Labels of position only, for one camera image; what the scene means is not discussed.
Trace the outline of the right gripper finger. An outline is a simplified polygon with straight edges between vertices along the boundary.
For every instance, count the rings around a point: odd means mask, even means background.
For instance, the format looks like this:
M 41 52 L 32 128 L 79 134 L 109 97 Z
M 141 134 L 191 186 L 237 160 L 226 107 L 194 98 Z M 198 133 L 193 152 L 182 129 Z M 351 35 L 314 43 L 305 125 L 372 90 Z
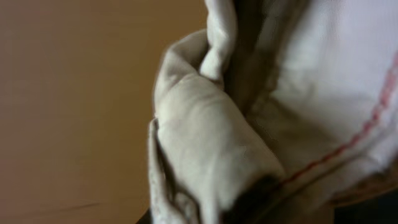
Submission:
M 269 191 L 276 179 L 264 177 L 252 184 L 234 200 L 232 206 L 221 208 L 215 200 L 199 201 L 190 192 L 162 177 L 150 184 L 150 208 L 137 221 L 162 223 L 254 223 L 266 206 Z

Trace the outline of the beige khaki shorts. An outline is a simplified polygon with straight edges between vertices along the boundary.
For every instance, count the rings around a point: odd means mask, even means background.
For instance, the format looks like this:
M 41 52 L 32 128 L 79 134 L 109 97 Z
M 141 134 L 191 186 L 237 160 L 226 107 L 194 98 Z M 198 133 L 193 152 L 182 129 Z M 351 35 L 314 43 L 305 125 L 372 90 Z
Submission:
M 273 177 L 254 223 L 331 223 L 397 189 L 397 0 L 206 8 L 160 66 L 150 184 L 228 208 Z

